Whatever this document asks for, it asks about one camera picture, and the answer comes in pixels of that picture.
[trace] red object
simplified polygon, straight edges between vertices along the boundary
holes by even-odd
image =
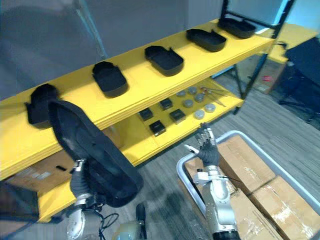
[[[263,76],[262,80],[264,82],[272,82],[274,78],[272,76]]]

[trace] shelving unit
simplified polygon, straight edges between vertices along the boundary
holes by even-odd
[[[108,59],[118,65],[126,77],[129,90],[116,98],[106,98],[94,82],[93,66],[49,81],[60,92],[63,100],[76,104],[100,129],[105,129],[157,102],[185,89],[235,63],[259,53],[272,45],[273,40],[254,35],[239,39],[211,21],[196,28],[215,29],[227,38],[219,52],[208,52],[186,39],[180,32],[129,52]],[[177,75],[166,77],[145,60],[144,49],[150,45],[172,47],[184,58],[184,68]],[[3,180],[32,164],[60,151],[51,128],[37,129],[28,123],[24,103],[30,101],[35,88],[28,89],[0,103],[1,145],[0,165]]]
[[[211,78],[207,78],[195,86],[207,86],[212,89],[220,89],[224,91],[225,96],[216,95],[226,107],[221,106],[212,99],[205,97],[203,102],[194,102],[193,107],[185,108],[182,101],[193,99],[194,96],[187,94],[185,97],[170,96],[173,107],[162,110],[158,104],[150,106],[153,116],[151,119],[143,122],[138,114],[134,114],[114,125],[119,135],[124,140],[124,146],[120,149],[129,161],[137,166],[146,161],[155,154],[166,149],[170,145],[176,143],[180,139],[194,132],[202,122],[210,122],[217,119],[223,114],[231,111],[235,107],[240,107],[244,100],[229,92],[227,89],[214,82]],[[194,118],[194,112],[198,109],[204,110],[205,104],[213,103],[216,109],[212,113],[206,112],[204,118],[197,120]],[[176,109],[181,109],[186,114],[186,119],[179,124],[173,123],[169,117],[169,113]],[[166,132],[155,137],[149,125],[160,120],[166,128]],[[70,191],[69,182],[52,189],[48,193],[39,198],[40,219],[41,222],[50,220],[50,216],[60,212],[64,208],[70,206],[75,201],[74,195]]]
[[[108,62],[119,66],[129,84],[129,90],[121,96],[105,97],[92,77],[93,65],[83,67],[48,83],[58,89],[62,100],[82,108],[101,130],[111,125],[115,126],[121,138],[124,139],[124,146],[120,150],[136,166],[195,131],[199,123],[215,120],[233,109],[236,111],[240,109],[268,54],[262,55],[244,92],[241,91],[239,78],[236,78],[240,98],[208,77],[225,68],[235,66],[236,63],[265,49],[271,49],[294,0],[288,0],[279,23],[274,26],[228,11],[228,3],[228,0],[223,0],[221,18],[229,14],[270,27],[274,30],[272,39],[259,35],[239,39],[219,29],[217,20],[214,20],[194,28],[205,31],[214,29],[215,32],[227,38],[225,47],[219,52],[208,52],[188,41],[183,31],[107,59]],[[163,76],[155,70],[144,57],[144,49],[151,45],[160,45],[167,49],[173,48],[184,58],[183,70],[171,77]],[[203,108],[212,100],[206,98],[205,102],[195,103],[193,108],[187,109],[182,107],[183,99],[174,95],[193,85],[207,85],[210,88],[224,90],[226,95],[216,95],[216,97],[226,107],[215,104],[216,110],[213,113],[206,113],[202,120],[195,119],[193,117],[195,110]],[[0,180],[62,149],[51,128],[37,129],[28,123],[24,103],[30,101],[30,95],[34,90],[35,87],[0,102],[2,128]],[[167,97],[171,97],[173,107],[162,111],[157,103]],[[151,108],[154,117],[143,122],[136,113],[147,107]],[[185,112],[186,119],[176,125],[169,118],[169,113],[178,108]],[[161,120],[165,125],[166,132],[155,137],[149,129],[149,124],[157,120]],[[75,197],[70,191],[69,181],[53,188],[38,198],[39,221],[50,221],[53,215],[70,206],[74,201]]]

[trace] black metal frame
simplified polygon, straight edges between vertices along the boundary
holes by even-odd
[[[238,18],[241,18],[243,20],[246,20],[248,22],[251,22],[251,23],[254,23],[254,24],[257,24],[257,25],[260,25],[260,26],[264,26],[266,28],[270,28],[270,29],[273,29],[274,32],[271,36],[272,39],[276,39],[280,33],[280,30],[283,26],[283,24],[285,23],[285,20],[294,4],[295,0],[288,0],[288,2],[286,3],[285,7],[284,7],[284,10],[281,14],[281,17],[279,19],[279,22],[276,24],[276,25],[271,25],[269,23],[266,23],[266,22],[263,22],[263,21],[260,21],[260,20],[257,20],[257,19],[254,19],[254,18],[251,18],[251,17],[247,17],[247,16],[244,16],[242,14],[239,14],[239,13],[236,13],[234,11],[231,11],[231,10],[228,10],[228,5],[229,5],[229,0],[223,0],[223,3],[222,3],[222,10],[221,10],[221,15],[220,15],[220,18],[221,19],[224,19],[226,17],[227,14],[229,15],[232,15],[232,16],[235,16],[235,17],[238,17]],[[239,89],[239,92],[240,92],[240,97],[241,99],[245,100],[248,96],[248,93],[250,92],[250,90],[252,89],[263,65],[265,64],[266,60],[267,60],[267,57],[268,57],[268,54],[269,53],[264,53],[260,59],[259,59],[259,62],[257,63],[254,71],[253,71],[253,74],[252,76],[250,77],[250,81],[248,82],[248,84],[246,85],[246,88],[244,90],[244,92],[242,92],[242,88],[241,88],[241,82],[240,82],[240,79],[239,79],[239,76],[238,76],[238,70],[237,70],[237,66],[234,65],[233,66],[233,70],[235,72],[235,79],[236,79],[236,82],[238,84],[238,89]],[[233,114],[237,114],[238,111],[240,110],[240,107],[236,107],[236,109],[234,110]]]

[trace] yellow shelf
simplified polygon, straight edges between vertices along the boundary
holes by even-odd
[[[270,38],[273,32],[274,31],[272,29],[268,29],[259,34],[259,36]],[[287,49],[292,49],[299,44],[302,44],[305,41],[316,37],[318,34],[318,32],[312,29],[305,28],[296,24],[285,23],[282,26],[277,41],[284,41],[288,44]],[[282,46],[274,45],[268,55],[268,58],[277,63],[284,64],[288,61],[288,58],[285,57],[285,53],[286,51]]]
[[[100,129],[113,125],[168,96],[252,56],[273,42],[254,35],[239,39],[217,28],[214,21],[197,28],[212,28],[227,38],[219,52],[208,52],[189,42],[180,32],[145,46],[133,49],[108,61],[118,65],[126,77],[129,90],[116,98],[106,98],[92,78],[93,66],[86,66],[52,81],[63,100],[82,108]],[[172,47],[184,58],[183,70],[166,77],[145,60],[144,49],[150,45]],[[0,103],[1,146],[0,179],[3,180],[32,164],[58,152],[58,144],[51,128],[39,130],[28,124],[24,103],[30,101],[35,88],[28,89]]]
[[[177,97],[173,95],[169,97],[173,102],[173,107],[164,111],[158,104],[149,107],[153,112],[153,118],[143,122],[138,114],[134,114],[114,125],[117,132],[124,140],[124,146],[120,150],[134,166],[144,162],[194,132],[199,127],[200,123],[215,120],[233,108],[240,107],[244,102],[242,99],[237,98],[210,78],[195,84],[195,86],[207,86],[212,89],[225,91],[225,96],[216,95],[216,97],[226,107],[214,103],[210,98],[205,97],[204,102],[198,103],[194,101],[192,108],[185,108],[182,105],[182,101],[186,99],[193,99],[193,96],[189,94],[185,97]],[[204,118],[201,120],[195,119],[193,115],[194,112],[198,109],[204,110],[205,104],[208,103],[215,104],[215,111],[213,113],[206,112]],[[176,109],[181,109],[186,114],[186,119],[179,124],[174,124],[169,117],[169,113]],[[149,129],[149,125],[157,120],[160,120],[163,123],[166,128],[166,132],[155,137]],[[65,182],[52,189],[39,197],[39,221],[49,221],[52,215],[70,206],[75,200],[75,197],[70,191],[69,182]]]

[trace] gray wall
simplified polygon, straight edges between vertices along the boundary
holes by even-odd
[[[1,99],[101,60],[77,14],[77,2],[1,1]],[[230,2],[238,12],[271,21],[281,1]],[[111,57],[218,18],[222,0],[87,0],[87,4]]]
[[[296,0],[288,16],[287,22],[320,32],[320,1]]]

